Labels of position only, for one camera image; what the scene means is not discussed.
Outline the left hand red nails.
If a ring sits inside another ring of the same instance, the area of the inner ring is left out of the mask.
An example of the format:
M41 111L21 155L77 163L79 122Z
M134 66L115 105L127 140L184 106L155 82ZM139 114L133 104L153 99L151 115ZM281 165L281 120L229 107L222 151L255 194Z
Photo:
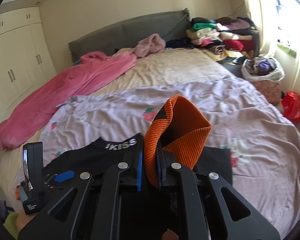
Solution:
M27 215L24 210L21 210L18 213L18 217L15 223L18 231L20 232L23 227L26 226L35 216L36 213Z

